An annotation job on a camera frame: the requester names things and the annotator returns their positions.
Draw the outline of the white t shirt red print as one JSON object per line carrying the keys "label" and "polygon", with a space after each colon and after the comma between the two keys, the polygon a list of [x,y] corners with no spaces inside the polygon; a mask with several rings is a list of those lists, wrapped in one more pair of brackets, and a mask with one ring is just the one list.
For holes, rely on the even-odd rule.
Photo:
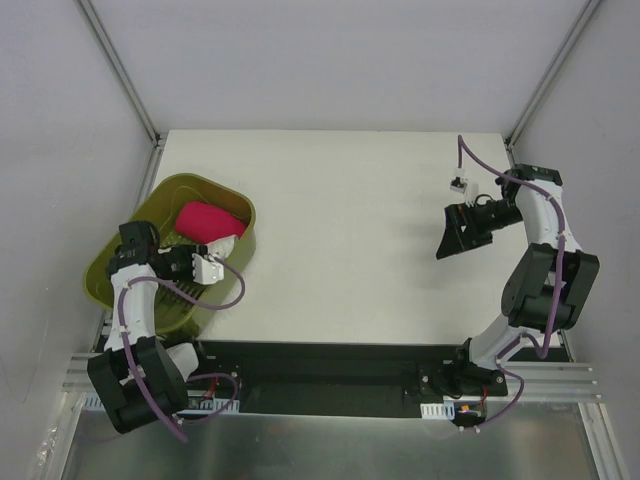
{"label": "white t shirt red print", "polygon": [[229,235],[209,242],[206,245],[208,255],[214,258],[227,259],[233,252],[237,241],[237,235]]}

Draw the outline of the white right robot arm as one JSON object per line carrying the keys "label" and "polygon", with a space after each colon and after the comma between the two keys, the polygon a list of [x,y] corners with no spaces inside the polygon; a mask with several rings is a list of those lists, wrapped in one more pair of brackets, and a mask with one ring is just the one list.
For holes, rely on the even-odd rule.
{"label": "white right robot arm", "polygon": [[455,397],[495,391],[506,361],[526,345],[546,355],[552,335],[576,324],[600,268],[569,228],[558,171],[518,164],[496,182],[501,199],[444,210],[439,260],[489,245],[495,231],[516,223],[523,223],[528,242],[503,289],[500,315],[430,376],[433,388]]}

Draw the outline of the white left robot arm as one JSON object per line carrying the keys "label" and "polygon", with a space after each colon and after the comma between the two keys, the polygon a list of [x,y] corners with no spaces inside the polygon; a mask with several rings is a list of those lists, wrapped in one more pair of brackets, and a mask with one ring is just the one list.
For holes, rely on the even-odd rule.
{"label": "white left robot arm", "polygon": [[187,407],[187,387],[204,387],[212,367],[191,342],[165,348],[156,335],[156,292],[173,273],[156,226],[133,221],[120,225],[119,233],[121,244],[107,265],[112,327],[104,352],[88,361],[88,376],[117,432],[158,420],[184,442],[175,415]]}

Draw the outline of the rolled pink t shirt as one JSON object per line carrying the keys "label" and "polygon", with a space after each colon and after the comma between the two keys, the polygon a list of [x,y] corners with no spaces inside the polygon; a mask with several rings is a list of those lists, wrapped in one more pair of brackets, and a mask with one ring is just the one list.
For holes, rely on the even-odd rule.
{"label": "rolled pink t shirt", "polygon": [[203,202],[189,202],[179,212],[175,231],[196,244],[207,244],[231,235],[241,237],[246,225],[231,213]]}

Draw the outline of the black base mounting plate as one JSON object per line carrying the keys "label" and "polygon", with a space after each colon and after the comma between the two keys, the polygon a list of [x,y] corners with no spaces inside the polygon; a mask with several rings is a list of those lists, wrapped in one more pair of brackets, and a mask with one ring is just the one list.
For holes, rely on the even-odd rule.
{"label": "black base mounting plate", "polygon": [[417,418],[447,397],[502,398],[506,379],[454,346],[204,340],[198,373],[239,383],[245,414]]}

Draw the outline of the right aluminium frame post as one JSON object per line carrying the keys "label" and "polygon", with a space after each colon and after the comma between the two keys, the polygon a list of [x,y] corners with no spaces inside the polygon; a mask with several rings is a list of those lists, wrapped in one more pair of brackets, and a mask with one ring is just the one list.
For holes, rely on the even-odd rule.
{"label": "right aluminium frame post", "polygon": [[601,6],[603,0],[584,1],[577,16],[564,35],[544,73],[537,82],[532,94],[518,116],[513,128],[504,139],[506,151],[511,153],[531,123],[535,113],[549,95],[579,41],[584,36]]}

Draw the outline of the aluminium frame post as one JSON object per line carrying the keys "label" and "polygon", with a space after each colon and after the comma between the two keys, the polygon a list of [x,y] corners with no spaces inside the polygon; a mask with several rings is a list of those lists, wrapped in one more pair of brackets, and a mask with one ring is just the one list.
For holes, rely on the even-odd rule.
{"label": "aluminium frame post", "polygon": [[535,113],[549,95],[579,41],[584,36],[601,6],[603,0],[584,1],[577,16],[564,35],[544,73],[537,82],[532,94],[518,116],[513,128],[504,139],[506,151],[511,153],[531,123]]}
{"label": "aluminium frame post", "polygon": [[131,80],[94,3],[90,0],[75,0],[74,4],[84,18],[89,31],[93,35],[125,98],[132,107],[146,137],[153,146],[157,146],[161,141],[161,133],[156,128],[141,96]]}

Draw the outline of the left aluminium frame post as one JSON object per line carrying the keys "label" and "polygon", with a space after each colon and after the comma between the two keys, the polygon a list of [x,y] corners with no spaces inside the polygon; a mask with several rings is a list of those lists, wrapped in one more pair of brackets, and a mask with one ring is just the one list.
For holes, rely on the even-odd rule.
{"label": "left aluminium frame post", "polygon": [[131,80],[94,3],[90,0],[75,0],[74,4],[84,18],[89,31],[93,35],[125,98],[132,107],[146,137],[153,146],[157,146],[161,141],[161,133],[156,128],[141,96]]}

